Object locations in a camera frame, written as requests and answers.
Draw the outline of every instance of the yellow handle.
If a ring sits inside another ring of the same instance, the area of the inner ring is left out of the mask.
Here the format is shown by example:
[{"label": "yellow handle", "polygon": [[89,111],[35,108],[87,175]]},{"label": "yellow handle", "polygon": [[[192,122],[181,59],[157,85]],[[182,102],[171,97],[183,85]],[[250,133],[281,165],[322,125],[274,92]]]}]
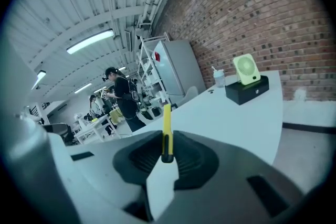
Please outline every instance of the yellow handle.
[{"label": "yellow handle", "polygon": [[[168,157],[165,158],[165,149],[168,149]],[[173,133],[171,130],[171,105],[166,104],[163,108],[163,132],[162,132],[162,155],[164,162],[172,162],[173,158]]]}]

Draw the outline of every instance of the black backpack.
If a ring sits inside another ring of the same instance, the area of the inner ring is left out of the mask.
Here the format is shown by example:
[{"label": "black backpack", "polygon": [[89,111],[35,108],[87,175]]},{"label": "black backpack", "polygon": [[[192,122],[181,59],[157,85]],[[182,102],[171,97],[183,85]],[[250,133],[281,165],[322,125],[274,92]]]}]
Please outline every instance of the black backpack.
[{"label": "black backpack", "polygon": [[128,81],[128,87],[130,89],[130,93],[126,93],[123,95],[123,99],[125,100],[131,100],[133,102],[139,102],[139,95],[137,91],[137,85],[135,85],[132,81],[126,79]]}]

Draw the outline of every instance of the white ceiling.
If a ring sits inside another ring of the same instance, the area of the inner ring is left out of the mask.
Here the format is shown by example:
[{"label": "white ceiling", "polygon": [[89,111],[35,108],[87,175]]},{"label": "white ceiling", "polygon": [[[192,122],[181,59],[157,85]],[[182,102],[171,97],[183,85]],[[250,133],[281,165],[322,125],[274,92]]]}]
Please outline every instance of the white ceiling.
[{"label": "white ceiling", "polygon": [[[14,0],[6,21],[9,41],[36,73],[47,73],[40,89],[32,90],[31,100],[68,99],[87,83],[92,83],[91,92],[106,86],[108,82],[101,77],[110,66],[126,66],[125,74],[135,74],[134,52],[127,51],[124,31],[134,31],[144,5],[145,0]],[[114,38],[73,55],[66,52],[71,45],[109,28]]]}]

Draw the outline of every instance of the person in white shirt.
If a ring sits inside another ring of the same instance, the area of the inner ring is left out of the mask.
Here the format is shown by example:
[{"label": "person in white shirt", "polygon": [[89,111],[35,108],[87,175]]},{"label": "person in white shirt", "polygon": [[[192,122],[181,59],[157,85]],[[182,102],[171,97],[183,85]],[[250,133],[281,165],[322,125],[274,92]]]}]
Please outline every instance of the person in white shirt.
[{"label": "person in white shirt", "polygon": [[[96,101],[96,96],[95,95],[91,95],[90,96],[90,114],[92,115],[92,116],[96,116],[97,118],[100,118],[100,117],[102,117],[102,116],[104,116],[104,113],[101,111],[101,109],[100,109],[100,107],[97,105],[97,103],[95,102]],[[104,120],[102,123],[101,123],[101,125],[105,125],[105,124],[107,124],[108,123],[108,121],[107,120]],[[111,133],[112,133],[112,128],[111,128],[111,126],[106,126],[105,127],[105,130],[107,131],[107,133],[109,134],[109,135],[111,135]]]}]

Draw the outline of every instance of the small fan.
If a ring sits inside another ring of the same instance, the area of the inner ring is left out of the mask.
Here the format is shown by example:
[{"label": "small fan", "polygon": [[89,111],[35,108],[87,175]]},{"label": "small fan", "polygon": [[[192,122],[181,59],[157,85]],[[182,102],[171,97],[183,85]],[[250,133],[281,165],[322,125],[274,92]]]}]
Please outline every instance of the small fan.
[{"label": "small fan", "polygon": [[259,81],[261,76],[251,54],[244,54],[233,59],[237,75],[243,85]]}]

